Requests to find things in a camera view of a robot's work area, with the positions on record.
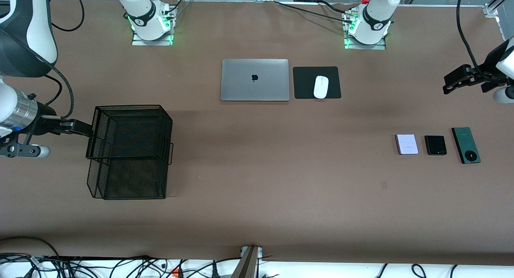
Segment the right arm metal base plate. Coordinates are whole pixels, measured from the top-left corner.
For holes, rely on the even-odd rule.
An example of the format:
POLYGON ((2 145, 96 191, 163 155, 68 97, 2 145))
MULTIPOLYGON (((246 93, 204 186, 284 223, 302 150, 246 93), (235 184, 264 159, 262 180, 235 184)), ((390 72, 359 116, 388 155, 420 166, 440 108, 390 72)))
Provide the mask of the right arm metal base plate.
POLYGON ((143 40, 135 32, 133 33, 132 46, 171 46, 173 45, 174 31, 165 32, 156 40, 143 40))

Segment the green phone round camera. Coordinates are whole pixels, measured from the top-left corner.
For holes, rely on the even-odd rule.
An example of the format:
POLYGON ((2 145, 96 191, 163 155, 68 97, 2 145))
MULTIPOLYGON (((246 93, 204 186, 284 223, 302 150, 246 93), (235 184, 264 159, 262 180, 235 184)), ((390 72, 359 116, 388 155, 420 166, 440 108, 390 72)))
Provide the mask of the green phone round camera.
POLYGON ((457 145, 457 150, 462 164, 481 163, 477 145, 469 127, 453 127, 452 134, 457 145))

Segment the silver laptop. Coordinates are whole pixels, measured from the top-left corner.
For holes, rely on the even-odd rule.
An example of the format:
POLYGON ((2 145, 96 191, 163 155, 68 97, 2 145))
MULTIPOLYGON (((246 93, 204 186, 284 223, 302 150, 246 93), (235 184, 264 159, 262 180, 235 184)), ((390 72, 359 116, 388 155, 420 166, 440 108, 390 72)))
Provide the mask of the silver laptop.
POLYGON ((224 59, 222 102, 288 102, 290 68, 287 59, 224 59))

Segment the white computer mouse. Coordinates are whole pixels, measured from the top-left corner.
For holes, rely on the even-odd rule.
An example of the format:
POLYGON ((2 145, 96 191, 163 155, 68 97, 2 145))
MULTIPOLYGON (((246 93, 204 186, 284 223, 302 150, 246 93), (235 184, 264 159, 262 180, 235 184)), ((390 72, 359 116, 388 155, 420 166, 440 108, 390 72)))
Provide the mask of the white computer mouse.
POLYGON ((313 95, 316 99, 325 99, 328 94, 329 79, 326 76, 317 76, 314 81, 313 95))

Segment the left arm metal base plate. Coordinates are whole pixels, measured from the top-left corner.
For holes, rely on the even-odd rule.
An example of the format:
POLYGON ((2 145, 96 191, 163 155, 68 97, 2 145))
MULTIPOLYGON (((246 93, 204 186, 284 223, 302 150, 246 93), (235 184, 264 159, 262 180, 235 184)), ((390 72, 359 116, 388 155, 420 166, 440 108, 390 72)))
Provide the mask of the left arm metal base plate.
POLYGON ((380 42, 376 44, 364 44, 358 42, 352 35, 345 35, 345 49, 358 49, 358 50, 386 50, 386 38, 381 38, 380 42))

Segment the lilac folding phone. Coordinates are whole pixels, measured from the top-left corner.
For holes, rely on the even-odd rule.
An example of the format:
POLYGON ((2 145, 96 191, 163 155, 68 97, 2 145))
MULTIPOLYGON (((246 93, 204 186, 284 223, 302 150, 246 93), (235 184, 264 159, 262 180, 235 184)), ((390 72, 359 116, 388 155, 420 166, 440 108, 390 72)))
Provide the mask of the lilac folding phone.
POLYGON ((395 135, 395 138, 400 155, 417 155, 419 153, 415 135, 395 135))

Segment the aluminium frame corner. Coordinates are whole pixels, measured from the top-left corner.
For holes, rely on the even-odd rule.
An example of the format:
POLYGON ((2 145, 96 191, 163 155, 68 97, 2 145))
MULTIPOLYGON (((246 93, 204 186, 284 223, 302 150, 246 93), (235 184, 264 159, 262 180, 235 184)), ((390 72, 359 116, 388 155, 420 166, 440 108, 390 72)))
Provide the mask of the aluminium frame corner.
POLYGON ((487 18, 492 18, 498 15, 498 9, 505 3, 507 0, 490 0, 488 3, 483 5, 483 14, 487 18))

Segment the black mouse pad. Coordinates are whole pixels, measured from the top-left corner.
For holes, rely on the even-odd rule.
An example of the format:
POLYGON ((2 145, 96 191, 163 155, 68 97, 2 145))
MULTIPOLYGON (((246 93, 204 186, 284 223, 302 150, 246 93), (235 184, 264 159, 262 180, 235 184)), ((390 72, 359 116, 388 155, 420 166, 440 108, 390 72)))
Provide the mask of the black mouse pad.
POLYGON ((327 79, 325 99, 339 99, 341 86, 339 71, 336 66, 296 66, 293 68, 294 98, 317 99, 315 96, 316 79, 321 76, 327 79))

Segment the aluminium profile bracket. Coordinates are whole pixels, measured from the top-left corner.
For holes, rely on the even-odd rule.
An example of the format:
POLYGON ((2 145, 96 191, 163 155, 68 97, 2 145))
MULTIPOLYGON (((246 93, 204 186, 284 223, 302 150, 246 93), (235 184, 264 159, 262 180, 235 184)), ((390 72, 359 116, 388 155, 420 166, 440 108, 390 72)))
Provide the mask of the aluminium profile bracket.
POLYGON ((230 278, 258 278, 259 261, 263 250, 256 245, 241 247, 241 259, 230 278))

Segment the black folding phone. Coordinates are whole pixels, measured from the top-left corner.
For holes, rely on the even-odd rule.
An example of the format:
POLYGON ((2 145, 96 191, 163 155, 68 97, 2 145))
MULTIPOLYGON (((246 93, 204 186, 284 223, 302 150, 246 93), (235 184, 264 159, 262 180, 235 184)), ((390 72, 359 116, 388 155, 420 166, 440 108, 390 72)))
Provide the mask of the black folding phone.
POLYGON ((426 135, 424 137, 426 151, 428 155, 443 156, 447 154, 447 148, 444 136, 442 135, 426 135))

